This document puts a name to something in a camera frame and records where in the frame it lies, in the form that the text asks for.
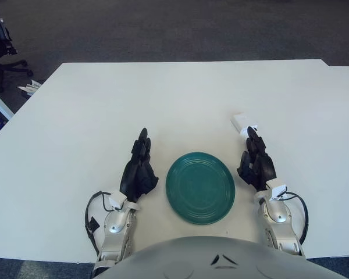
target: small white object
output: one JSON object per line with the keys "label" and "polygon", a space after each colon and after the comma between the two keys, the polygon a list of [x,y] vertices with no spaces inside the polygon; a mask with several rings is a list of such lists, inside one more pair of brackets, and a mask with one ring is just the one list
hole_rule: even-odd
{"label": "small white object", "polygon": [[274,179],[267,181],[266,185],[272,191],[272,194],[270,196],[270,200],[278,199],[278,195],[281,195],[287,189],[285,183],[283,183],[283,181],[280,180],[279,178],[274,178]]}
{"label": "small white object", "polygon": [[42,86],[41,83],[38,83],[38,82],[35,81],[35,80],[31,80],[31,82],[32,82],[32,86],[35,86],[35,87],[37,87],[37,88],[40,88],[40,86]]}
{"label": "small white object", "polygon": [[266,186],[268,188],[267,190],[259,191],[255,194],[255,202],[258,202],[262,198],[273,201],[286,197],[285,194],[282,193],[287,189],[287,187],[279,178],[274,178],[267,181]]}
{"label": "small white object", "polygon": [[120,191],[112,191],[109,195],[109,202],[113,208],[122,208],[127,196]]}
{"label": "small white object", "polygon": [[240,134],[247,134],[248,126],[257,131],[257,123],[253,119],[249,118],[245,113],[240,113],[239,115],[234,115],[232,117],[232,123]]}

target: metal robot forearm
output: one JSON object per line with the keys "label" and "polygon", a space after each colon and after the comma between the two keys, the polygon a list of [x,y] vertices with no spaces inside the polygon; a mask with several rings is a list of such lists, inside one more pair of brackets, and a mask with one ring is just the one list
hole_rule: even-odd
{"label": "metal robot forearm", "polygon": [[112,267],[132,254],[136,210],[139,210],[138,204],[125,202],[122,209],[106,216],[105,239],[93,270]]}
{"label": "metal robot forearm", "polygon": [[300,242],[292,228],[290,209],[283,201],[261,202],[258,209],[258,220],[263,229],[263,238],[267,246],[304,256]]}

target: gray carpet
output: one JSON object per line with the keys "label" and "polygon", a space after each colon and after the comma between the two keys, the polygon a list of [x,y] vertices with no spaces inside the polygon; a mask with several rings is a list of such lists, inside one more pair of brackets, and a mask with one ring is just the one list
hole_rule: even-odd
{"label": "gray carpet", "polygon": [[[0,0],[0,15],[20,52],[1,61],[26,59],[36,80],[62,62],[314,58],[349,66],[349,0]],[[26,101],[16,86],[29,81],[6,75],[0,97],[14,112]],[[314,262],[349,278],[349,258]],[[0,259],[0,278],[90,271],[90,264]]]}

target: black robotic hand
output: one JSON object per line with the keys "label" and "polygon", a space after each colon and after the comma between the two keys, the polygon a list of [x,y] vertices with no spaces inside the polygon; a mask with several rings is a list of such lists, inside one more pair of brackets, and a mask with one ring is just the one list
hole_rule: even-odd
{"label": "black robotic hand", "polygon": [[149,193],[158,183],[158,178],[150,165],[151,141],[147,129],[143,128],[138,140],[134,142],[132,157],[126,165],[120,182],[121,193],[130,202],[137,202],[142,194]]}
{"label": "black robotic hand", "polygon": [[277,177],[272,158],[265,152],[265,144],[252,127],[247,129],[248,151],[244,151],[237,169],[239,176],[252,184],[256,191],[266,190],[266,182]]}

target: chair leg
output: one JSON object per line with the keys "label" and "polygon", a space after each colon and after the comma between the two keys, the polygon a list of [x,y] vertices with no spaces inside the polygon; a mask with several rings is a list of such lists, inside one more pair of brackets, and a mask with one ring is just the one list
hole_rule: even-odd
{"label": "chair leg", "polygon": [[15,72],[23,72],[23,73],[26,73],[28,72],[29,70],[28,69],[17,69],[17,68],[13,68],[13,67],[2,67],[1,70],[3,71],[15,71]]}
{"label": "chair leg", "polygon": [[2,86],[4,81],[4,71],[0,69],[0,93],[4,91],[4,88]]}
{"label": "chair leg", "polygon": [[15,66],[18,66],[18,65],[22,65],[23,67],[26,67],[27,66],[27,62],[26,62],[26,60],[19,60],[17,62],[10,63],[10,64],[1,64],[1,67],[6,69],[7,67],[11,68],[11,67],[15,67]]}

